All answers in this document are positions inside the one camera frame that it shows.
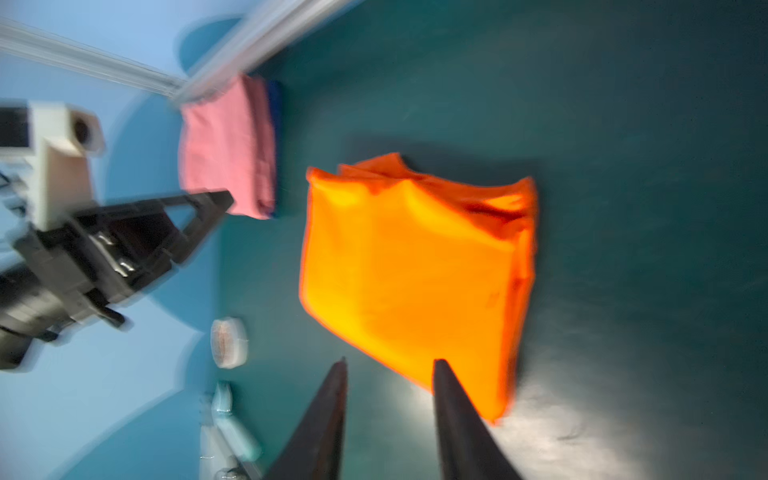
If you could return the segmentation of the orange t-shirt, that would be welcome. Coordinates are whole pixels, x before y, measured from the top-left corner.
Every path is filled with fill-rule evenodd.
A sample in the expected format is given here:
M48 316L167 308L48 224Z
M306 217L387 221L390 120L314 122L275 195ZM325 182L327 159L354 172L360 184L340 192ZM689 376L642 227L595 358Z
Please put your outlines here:
M421 387L448 361L479 414L502 418L535 280L534 181L458 183L397 153L307 181L304 309Z

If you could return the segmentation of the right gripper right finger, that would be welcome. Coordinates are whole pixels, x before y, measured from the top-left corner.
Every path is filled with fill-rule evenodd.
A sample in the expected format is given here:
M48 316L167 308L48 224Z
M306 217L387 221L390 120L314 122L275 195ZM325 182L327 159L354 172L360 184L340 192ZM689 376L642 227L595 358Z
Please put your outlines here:
M520 480L447 360L433 363L432 391L442 478Z

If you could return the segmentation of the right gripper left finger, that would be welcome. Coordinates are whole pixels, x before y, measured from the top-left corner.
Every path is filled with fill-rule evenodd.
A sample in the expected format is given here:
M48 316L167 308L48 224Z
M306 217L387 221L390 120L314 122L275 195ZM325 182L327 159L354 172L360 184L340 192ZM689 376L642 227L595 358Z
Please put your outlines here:
M345 358L329 369L304 416L265 479L340 477L348 394Z

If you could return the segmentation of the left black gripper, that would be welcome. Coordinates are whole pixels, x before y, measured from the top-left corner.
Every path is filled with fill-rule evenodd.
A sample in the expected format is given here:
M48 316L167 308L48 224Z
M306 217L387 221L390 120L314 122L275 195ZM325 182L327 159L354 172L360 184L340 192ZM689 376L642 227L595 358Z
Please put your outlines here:
M115 310L185 262L233 205L227 190L91 207L62 227L14 241L1 273L1 366L19 368L36 342L85 320L121 330Z

